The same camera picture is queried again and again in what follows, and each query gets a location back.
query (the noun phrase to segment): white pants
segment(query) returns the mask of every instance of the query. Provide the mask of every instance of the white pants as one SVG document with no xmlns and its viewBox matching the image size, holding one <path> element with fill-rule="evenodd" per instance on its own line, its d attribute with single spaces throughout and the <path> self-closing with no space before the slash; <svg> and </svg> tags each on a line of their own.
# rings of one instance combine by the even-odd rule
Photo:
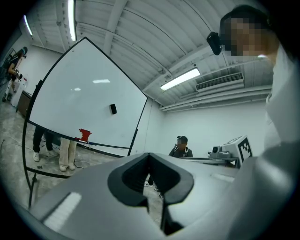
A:
<svg viewBox="0 0 300 240">
<path fill-rule="evenodd" d="M 60 138 L 60 166 L 67 167 L 74 164 L 77 142 Z"/>
</svg>

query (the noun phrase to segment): pants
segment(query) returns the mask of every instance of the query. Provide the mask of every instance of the pants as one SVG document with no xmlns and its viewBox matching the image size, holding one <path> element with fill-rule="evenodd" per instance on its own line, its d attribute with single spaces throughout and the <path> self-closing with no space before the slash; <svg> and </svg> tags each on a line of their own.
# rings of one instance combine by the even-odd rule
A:
<svg viewBox="0 0 300 240">
<path fill-rule="evenodd" d="M 45 133 L 45 139 L 46 139 L 46 146 L 49 151 L 53 150 L 52 148 L 52 141 L 53 141 L 53 134 L 46 132 L 44 129 L 40 127 L 36 127 L 36 130 L 34 131 L 33 135 L 33 150 L 35 152 L 40 152 L 39 145 L 42 140 L 42 136 Z"/>
<path fill-rule="evenodd" d="M 74 164 L 77 142 L 60 138 L 60 159 L 59 163 L 63 167 Z"/>
</svg>

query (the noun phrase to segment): black cap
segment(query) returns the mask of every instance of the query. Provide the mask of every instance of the black cap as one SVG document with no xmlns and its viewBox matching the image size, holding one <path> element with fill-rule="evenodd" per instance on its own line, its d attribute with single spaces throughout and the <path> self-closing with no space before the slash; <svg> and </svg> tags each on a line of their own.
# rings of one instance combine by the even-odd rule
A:
<svg viewBox="0 0 300 240">
<path fill-rule="evenodd" d="M 177 139 L 181 139 L 181 144 L 188 142 L 188 138 L 186 136 L 178 136 Z"/>
</svg>

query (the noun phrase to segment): whiteboard frame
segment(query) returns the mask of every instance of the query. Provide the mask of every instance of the whiteboard frame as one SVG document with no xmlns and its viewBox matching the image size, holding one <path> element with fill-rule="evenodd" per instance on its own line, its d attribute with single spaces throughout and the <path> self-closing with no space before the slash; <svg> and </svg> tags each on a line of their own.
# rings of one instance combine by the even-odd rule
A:
<svg viewBox="0 0 300 240">
<path fill-rule="evenodd" d="M 130 144 L 130 147 L 120 147 L 120 146 L 113 146 L 113 145 L 106 145 L 106 144 L 100 144 L 100 143 L 95 143 L 95 142 L 85 142 L 85 141 L 82 141 L 82 140 L 78 140 L 78 139 L 75 139 L 75 138 L 72 138 L 72 137 L 69 137 L 69 136 L 66 136 L 66 135 L 63 135 L 63 134 L 60 134 L 60 133 L 57 133 L 57 132 L 54 132 L 54 131 L 51 131 L 45 127 L 42 127 L 32 121 L 30 121 L 30 115 L 31 115 L 31 110 L 34 106 L 34 102 L 36 100 L 36 97 L 41 89 L 41 87 L 43 86 L 45 80 L 47 79 L 48 75 L 51 73 L 51 71 L 54 69 L 54 67 L 59 63 L 59 61 L 70 51 L 72 50 L 77 44 L 79 44 L 81 41 L 83 40 L 88 40 L 94 47 L 96 47 L 104 56 L 106 56 L 137 88 L 138 90 L 141 91 L 141 93 L 146 97 L 146 101 L 145 101 L 145 104 L 144 104 L 144 107 L 142 109 L 142 112 L 141 112 L 141 115 L 140 115 L 140 118 L 139 118 L 139 121 L 137 122 L 137 125 L 136 125 L 136 128 L 135 128 L 135 133 L 134 133 L 134 136 L 133 136 L 133 139 L 131 141 L 131 144 Z M 144 112 L 144 109 L 145 109 L 145 106 L 146 106 L 146 103 L 147 103 L 147 100 L 148 100 L 148 97 L 144 94 L 144 92 L 135 84 L 134 81 L 132 81 L 132 79 L 109 57 L 107 56 L 107 54 L 105 52 L 103 52 L 97 45 L 95 45 L 91 40 L 89 40 L 87 37 L 83 37 L 82 39 L 80 39 L 78 42 L 76 42 L 73 46 L 71 46 L 64 54 L 61 55 L 61 57 L 54 63 L 54 65 L 51 67 L 51 69 L 48 71 L 48 73 L 46 74 L 46 76 L 44 77 L 43 80 L 40 80 L 40 82 L 38 83 L 33 95 L 32 95 L 32 98 L 31 98 L 31 101 L 30 101 L 30 104 L 29 104 L 29 107 L 28 107 L 28 110 L 27 110 L 27 114 L 26 114 L 26 118 L 28 119 L 27 122 L 29 122 L 30 124 L 34 125 L 34 126 L 37 126 L 39 128 L 42 128 L 44 129 L 45 131 L 49 132 L 49 133 L 52 133 L 54 135 L 57 135 L 57 136 L 60 136 L 62 138 L 66 138 L 66 139 L 69 139 L 69 140 L 72 140 L 72 141 L 75 141 L 75 142 L 78 142 L 78 143 L 83 143 L 83 144 L 89 144 L 89 145 L 98 145 L 98 146 L 104 146 L 104 147 L 110 147 L 110 148 L 121 148 L 121 149 L 129 149 L 129 152 L 131 152 L 131 149 L 133 147 L 133 143 L 134 143 L 134 140 L 135 140 L 135 136 L 136 136 L 136 132 L 137 132 L 137 127 L 140 123 L 140 120 L 141 120 L 141 117 L 142 117 L 142 114 Z"/>
</svg>

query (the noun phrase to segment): concrete floor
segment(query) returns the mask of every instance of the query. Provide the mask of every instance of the concrete floor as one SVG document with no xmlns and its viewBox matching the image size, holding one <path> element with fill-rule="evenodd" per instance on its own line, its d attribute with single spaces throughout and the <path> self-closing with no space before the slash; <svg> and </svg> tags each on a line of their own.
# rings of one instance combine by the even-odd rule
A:
<svg viewBox="0 0 300 240">
<path fill-rule="evenodd" d="M 0 103 L 0 144 L 2 144 L 0 159 L 0 175 L 4 186 L 7 189 L 11 199 L 28 208 L 29 188 L 26 182 L 23 158 L 22 158 L 22 134 L 24 118 L 20 113 L 15 112 L 15 108 L 8 102 Z M 27 125 L 25 155 L 28 167 L 39 169 L 48 173 L 60 175 L 72 175 L 81 170 L 80 167 L 86 168 L 91 165 L 102 164 L 114 161 L 119 158 L 103 155 L 80 147 L 76 148 L 75 164 L 77 167 L 74 171 L 67 169 L 66 172 L 59 170 L 57 157 L 47 156 L 44 140 L 40 144 L 40 161 L 36 163 L 33 158 L 33 134 L 35 127 Z M 59 152 L 59 147 L 53 145 L 53 148 Z M 32 205 L 46 192 L 52 189 L 64 179 L 37 175 L 37 182 L 34 186 Z M 150 216 L 156 224 L 160 225 L 162 214 L 162 200 L 158 197 L 159 193 L 154 191 L 154 187 L 145 187 L 144 195 L 148 198 Z"/>
</svg>

